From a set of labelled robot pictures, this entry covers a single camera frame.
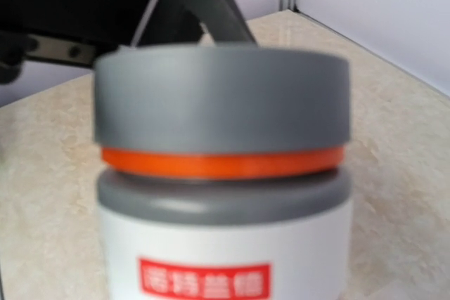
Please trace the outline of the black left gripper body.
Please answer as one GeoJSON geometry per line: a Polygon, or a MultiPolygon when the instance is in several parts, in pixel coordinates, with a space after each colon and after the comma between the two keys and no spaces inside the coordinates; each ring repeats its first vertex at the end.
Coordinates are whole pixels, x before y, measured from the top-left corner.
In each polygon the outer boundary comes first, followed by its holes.
{"type": "Polygon", "coordinates": [[[197,41],[186,0],[1,0],[1,83],[27,60],[90,68],[120,46],[197,41]]]}

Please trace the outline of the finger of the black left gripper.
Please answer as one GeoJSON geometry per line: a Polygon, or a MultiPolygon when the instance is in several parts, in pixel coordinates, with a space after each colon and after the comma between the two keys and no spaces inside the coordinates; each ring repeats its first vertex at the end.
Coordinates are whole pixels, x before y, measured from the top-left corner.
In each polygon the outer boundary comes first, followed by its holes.
{"type": "Polygon", "coordinates": [[[138,24],[133,45],[197,43],[202,27],[216,42],[256,44],[235,0],[157,0],[138,24]]]}

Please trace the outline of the grey bottle cap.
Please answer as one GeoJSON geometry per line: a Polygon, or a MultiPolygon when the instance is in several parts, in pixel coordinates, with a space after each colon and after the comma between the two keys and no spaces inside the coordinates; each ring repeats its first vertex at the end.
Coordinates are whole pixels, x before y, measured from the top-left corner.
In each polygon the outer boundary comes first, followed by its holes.
{"type": "Polygon", "coordinates": [[[338,167],[349,63],[312,51],[167,46],[99,58],[94,134],[110,167],[165,178],[279,178],[338,167]]]}

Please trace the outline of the orange grey-capped pill bottle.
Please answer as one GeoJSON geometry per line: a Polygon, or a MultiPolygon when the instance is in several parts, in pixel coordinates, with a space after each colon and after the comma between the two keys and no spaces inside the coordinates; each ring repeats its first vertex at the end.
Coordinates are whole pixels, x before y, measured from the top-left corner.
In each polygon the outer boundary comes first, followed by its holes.
{"type": "Polygon", "coordinates": [[[346,287],[343,168],[256,181],[108,169],[98,215],[111,299],[339,299],[346,287]]]}

